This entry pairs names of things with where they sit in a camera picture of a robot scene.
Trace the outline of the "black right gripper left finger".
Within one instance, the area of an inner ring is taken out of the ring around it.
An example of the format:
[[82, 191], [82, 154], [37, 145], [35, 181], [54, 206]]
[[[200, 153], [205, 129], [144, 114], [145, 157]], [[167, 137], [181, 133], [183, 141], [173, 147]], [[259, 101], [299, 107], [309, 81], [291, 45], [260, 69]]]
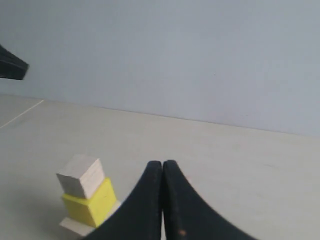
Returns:
[[121, 206], [85, 240], [160, 240], [162, 163], [149, 161]]

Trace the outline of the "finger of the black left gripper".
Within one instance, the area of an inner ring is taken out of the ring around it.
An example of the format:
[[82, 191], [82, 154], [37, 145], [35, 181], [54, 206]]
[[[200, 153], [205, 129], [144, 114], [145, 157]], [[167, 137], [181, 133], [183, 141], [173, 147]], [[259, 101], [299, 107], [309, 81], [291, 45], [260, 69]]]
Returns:
[[2, 45], [0, 46], [0, 77], [22, 81], [29, 69], [29, 64], [21, 60]]

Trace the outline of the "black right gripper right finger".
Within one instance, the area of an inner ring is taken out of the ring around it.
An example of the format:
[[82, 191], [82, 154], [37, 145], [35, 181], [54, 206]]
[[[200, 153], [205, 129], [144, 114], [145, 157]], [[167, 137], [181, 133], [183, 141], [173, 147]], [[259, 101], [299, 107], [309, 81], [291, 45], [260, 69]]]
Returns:
[[163, 163], [162, 209], [168, 240], [253, 240], [212, 209], [174, 160]]

